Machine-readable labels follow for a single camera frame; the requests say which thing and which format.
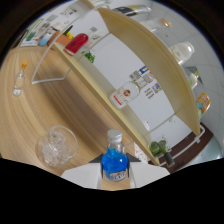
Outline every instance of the jar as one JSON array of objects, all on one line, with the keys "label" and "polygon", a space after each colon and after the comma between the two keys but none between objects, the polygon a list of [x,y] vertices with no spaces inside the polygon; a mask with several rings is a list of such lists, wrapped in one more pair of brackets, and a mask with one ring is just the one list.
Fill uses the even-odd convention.
[{"label": "jar", "polygon": [[189,42],[178,43],[168,49],[179,65],[182,65],[189,60],[195,52],[194,46]]}]

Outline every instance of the yellow object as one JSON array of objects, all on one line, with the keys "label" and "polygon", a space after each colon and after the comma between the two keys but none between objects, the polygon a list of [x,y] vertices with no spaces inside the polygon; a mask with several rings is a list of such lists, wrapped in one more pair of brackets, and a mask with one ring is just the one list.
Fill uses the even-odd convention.
[{"label": "yellow object", "polygon": [[22,68],[26,68],[26,66],[27,66],[27,61],[24,61],[24,62],[22,63]]}]

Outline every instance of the shelf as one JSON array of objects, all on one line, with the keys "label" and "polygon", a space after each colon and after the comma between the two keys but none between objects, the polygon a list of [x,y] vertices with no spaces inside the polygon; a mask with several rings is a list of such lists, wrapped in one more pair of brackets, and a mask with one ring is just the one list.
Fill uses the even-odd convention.
[{"label": "shelf", "polygon": [[147,28],[121,13],[99,8],[109,32],[131,49],[162,86],[178,116],[196,136],[200,122],[188,80],[164,44]]},{"label": "shelf", "polygon": [[65,53],[64,46],[57,42],[54,43],[53,48],[150,160],[155,165],[159,165],[158,158],[154,158],[148,148],[151,144],[150,133],[137,115],[129,106],[117,110],[110,103],[108,96],[115,89],[104,75],[81,53],[78,52],[72,57]]}]

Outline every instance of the blue liquid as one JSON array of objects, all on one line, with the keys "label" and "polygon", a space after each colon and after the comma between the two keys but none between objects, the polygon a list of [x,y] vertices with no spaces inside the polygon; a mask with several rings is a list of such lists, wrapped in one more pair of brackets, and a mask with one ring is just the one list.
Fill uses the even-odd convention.
[{"label": "blue liquid", "polygon": [[107,153],[102,158],[102,165],[107,179],[112,180],[110,174],[126,171],[128,158],[124,153],[119,152],[115,148],[107,148]]}]

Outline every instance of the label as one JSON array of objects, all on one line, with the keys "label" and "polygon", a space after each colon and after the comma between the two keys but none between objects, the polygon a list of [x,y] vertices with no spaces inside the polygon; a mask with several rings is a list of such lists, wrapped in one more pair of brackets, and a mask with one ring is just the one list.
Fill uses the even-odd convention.
[{"label": "label", "polygon": [[174,45],[173,47],[170,47],[169,50],[179,64],[188,60],[192,54],[192,51],[189,51],[188,46],[184,44]]},{"label": "label", "polygon": [[159,83],[156,83],[154,86],[152,86],[152,89],[155,93],[158,93],[160,91],[162,91],[161,86],[159,85]]},{"label": "label", "polygon": [[145,96],[148,98],[148,99],[151,99],[153,96],[154,96],[154,92],[151,88],[148,88],[147,90],[145,90]]},{"label": "label", "polygon": [[110,100],[112,100],[117,107],[122,108],[132,100],[130,95],[131,91],[129,89],[121,87],[110,96]]},{"label": "label", "polygon": [[136,82],[141,88],[145,87],[148,84],[142,77],[138,79]]},{"label": "label", "polygon": [[125,176],[126,176],[126,170],[117,172],[117,173],[111,173],[109,176],[109,179],[111,181],[117,182],[117,181],[123,180],[125,178]]},{"label": "label", "polygon": [[133,72],[131,75],[129,75],[129,77],[130,77],[130,79],[131,79],[132,81],[136,81],[136,80],[138,80],[139,78],[141,78],[141,74],[139,74],[138,71],[135,71],[135,72]]},{"label": "label", "polygon": [[136,81],[136,80],[140,79],[142,76],[144,76],[145,74],[149,75],[149,77],[151,78],[151,81],[149,83],[151,83],[153,81],[154,77],[146,66],[143,66],[138,71],[133,72],[131,75],[129,75],[129,78],[132,81]]}]

